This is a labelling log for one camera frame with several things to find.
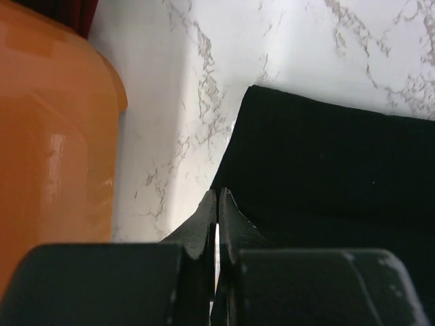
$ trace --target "orange container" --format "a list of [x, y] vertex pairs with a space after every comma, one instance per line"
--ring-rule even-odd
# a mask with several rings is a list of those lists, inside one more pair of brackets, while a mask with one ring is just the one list
[[126, 106], [118, 74], [85, 39], [0, 1], [0, 295], [34, 246], [110, 240]]

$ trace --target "white marble surface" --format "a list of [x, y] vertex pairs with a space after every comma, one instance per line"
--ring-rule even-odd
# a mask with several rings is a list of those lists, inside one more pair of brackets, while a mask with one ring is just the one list
[[422, 0], [100, 0], [90, 41], [128, 94], [114, 240], [196, 209], [247, 87], [430, 119], [435, 5]]

